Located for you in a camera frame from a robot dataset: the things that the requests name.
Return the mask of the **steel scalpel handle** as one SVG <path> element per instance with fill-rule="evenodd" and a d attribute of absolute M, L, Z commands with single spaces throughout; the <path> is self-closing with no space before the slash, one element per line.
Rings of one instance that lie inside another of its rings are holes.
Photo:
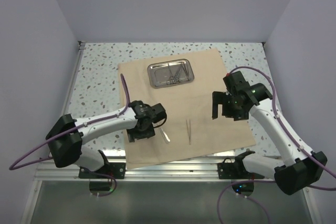
<path fill-rule="evenodd" d="M 161 133 L 161 135 L 162 135 L 162 137 L 163 137 L 165 143 L 166 143 L 166 144 L 170 144 L 171 141 L 170 141 L 168 135 L 166 134 L 166 132 L 163 130 L 163 128 L 160 127 L 159 130 L 160 130 L 160 133 Z"/>

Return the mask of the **steel surgical instrument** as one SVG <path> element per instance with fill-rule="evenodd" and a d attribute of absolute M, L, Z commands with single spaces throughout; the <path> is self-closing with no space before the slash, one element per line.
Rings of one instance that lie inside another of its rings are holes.
<path fill-rule="evenodd" d="M 191 145 L 191 120 L 186 120 L 186 128 L 187 128 L 187 134 L 188 134 L 188 144 Z"/>

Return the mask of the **beige cloth wrap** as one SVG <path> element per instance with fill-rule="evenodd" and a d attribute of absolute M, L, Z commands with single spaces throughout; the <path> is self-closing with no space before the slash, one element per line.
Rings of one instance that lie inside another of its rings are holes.
<path fill-rule="evenodd" d="M 168 88 L 151 87 L 147 67 L 178 59 L 187 59 L 191 63 L 194 81 Z M 134 143 L 129 143 L 126 138 L 124 148 L 128 169 L 256 145 L 247 121 L 222 116 L 212 119 L 212 93 L 226 90 L 223 77 L 227 74 L 216 48 L 121 63 L 118 72 L 125 77 L 132 101 L 164 106 L 167 121 L 162 128 L 171 141 L 166 144 L 159 130 L 155 131 L 154 137 Z M 191 120 L 191 145 L 188 144 L 187 119 Z"/>

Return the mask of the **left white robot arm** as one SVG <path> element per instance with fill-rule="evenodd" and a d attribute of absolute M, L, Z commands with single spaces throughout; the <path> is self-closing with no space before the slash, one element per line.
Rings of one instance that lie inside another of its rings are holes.
<path fill-rule="evenodd" d="M 133 101 L 119 110 L 73 119 L 70 114 L 60 117 L 46 136 L 54 163 L 58 168 L 75 164 L 97 178 L 112 174 L 112 166 L 103 151 L 93 151 L 85 144 L 101 136 L 125 130 L 130 143 L 155 136 L 157 123 L 165 123 L 167 113 L 162 104 L 150 106 Z"/>

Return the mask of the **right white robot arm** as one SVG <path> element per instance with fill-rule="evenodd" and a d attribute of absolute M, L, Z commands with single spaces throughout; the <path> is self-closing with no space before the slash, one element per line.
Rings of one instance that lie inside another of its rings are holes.
<path fill-rule="evenodd" d="M 280 159 L 245 151 L 233 162 L 217 164 L 219 178 L 269 178 L 287 195 L 317 182 L 328 159 L 324 152 L 315 152 L 289 125 L 275 104 L 275 89 L 268 90 L 262 83 L 250 85 L 240 71 L 228 73 L 223 81 L 226 92 L 212 94 L 212 118 L 222 115 L 242 121 L 253 117 L 274 143 Z"/>

